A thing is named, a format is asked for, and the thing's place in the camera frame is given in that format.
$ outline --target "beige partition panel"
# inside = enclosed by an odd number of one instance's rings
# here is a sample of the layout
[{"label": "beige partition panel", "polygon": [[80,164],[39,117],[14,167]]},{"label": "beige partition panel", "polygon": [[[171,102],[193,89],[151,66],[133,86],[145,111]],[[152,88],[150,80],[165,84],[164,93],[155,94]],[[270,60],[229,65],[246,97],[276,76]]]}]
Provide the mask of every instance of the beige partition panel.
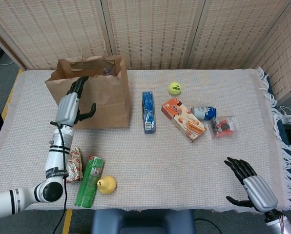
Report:
[{"label": "beige partition panel", "polygon": [[188,68],[240,68],[288,3],[289,0],[207,0]]},{"label": "beige partition panel", "polygon": [[269,73],[278,100],[291,96],[291,6],[258,48],[249,65],[257,66]]},{"label": "beige partition panel", "polygon": [[80,56],[83,47],[84,57],[106,55],[93,0],[0,0],[0,27],[29,69],[55,69],[58,59]]},{"label": "beige partition panel", "polygon": [[182,68],[203,4],[204,0],[108,0],[116,53],[126,55],[129,69]]}]

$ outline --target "tablecloth fringe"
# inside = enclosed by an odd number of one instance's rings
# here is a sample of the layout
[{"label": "tablecloth fringe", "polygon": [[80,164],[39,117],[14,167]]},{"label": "tablecloth fringe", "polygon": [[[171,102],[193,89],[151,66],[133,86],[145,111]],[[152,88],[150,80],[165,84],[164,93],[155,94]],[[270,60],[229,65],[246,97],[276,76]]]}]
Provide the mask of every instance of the tablecloth fringe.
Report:
[{"label": "tablecloth fringe", "polygon": [[276,136],[278,140],[278,144],[281,147],[281,157],[282,157],[282,174],[284,175],[285,179],[285,185],[286,185],[286,192],[287,192],[287,199],[288,204],[291,206],[291,173],[288,171],[288,169],[291,169],[291,155],[286,152],[291,151],[291,146],[286,145],[280,136],[279,129],[277,126],[277,122],[282,119],[282,114],[276,109],[277,106],[277,100],[274,98],[274,95],[268,92],[269,89],[269,83],[267,81],[267,77],[269,74],[265,74],[262,68],[258,67],[257,71],[259,73],[259,77],[265,87],[260,88],[260,90],[264,90],[265,98],[268,100],[270,106],[271,106],[271,112],[272,112],[272,118],[273,118],[273,133]]}]

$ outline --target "tennis ball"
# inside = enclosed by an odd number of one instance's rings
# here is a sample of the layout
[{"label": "tennis ball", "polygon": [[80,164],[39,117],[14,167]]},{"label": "tennis ball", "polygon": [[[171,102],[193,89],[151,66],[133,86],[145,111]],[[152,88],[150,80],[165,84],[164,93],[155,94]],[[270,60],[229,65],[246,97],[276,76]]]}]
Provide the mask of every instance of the tennis ball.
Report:
[{"label": "tennis ball", "polygon": [[172,82],[168,86],[168,92],[172,95],[177,95],[181,92],[181,85],[178,82]]}]

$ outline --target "blue package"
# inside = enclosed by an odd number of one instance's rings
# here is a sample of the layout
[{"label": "blue package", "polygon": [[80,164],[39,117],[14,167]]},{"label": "blue package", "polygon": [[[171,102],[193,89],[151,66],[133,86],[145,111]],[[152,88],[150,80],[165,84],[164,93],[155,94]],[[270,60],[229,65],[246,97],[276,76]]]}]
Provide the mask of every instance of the blue package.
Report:
[{"label": "blue package", "polygon": [[155,133],[154,101],[151,91],[142,92],[142,117],[144,132]]}]

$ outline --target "paper bag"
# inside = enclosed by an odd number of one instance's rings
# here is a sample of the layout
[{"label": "paper bag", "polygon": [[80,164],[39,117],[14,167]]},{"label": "paper bag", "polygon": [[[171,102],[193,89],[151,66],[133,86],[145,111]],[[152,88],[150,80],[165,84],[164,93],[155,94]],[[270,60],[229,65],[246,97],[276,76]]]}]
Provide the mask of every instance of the paper bag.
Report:
[{"label": "paper bag", "polygon": [[72,83],[81,76],[89,76],[89,79],[83,86],[79,104],[80,113],[89,112],[94,102],[97,104],[97,109],[92,118],[79,121],[74,128],[128,127],[130,96],[124,56],[59,60],[56,71],[45,82],[57,104],[66,95]]}]

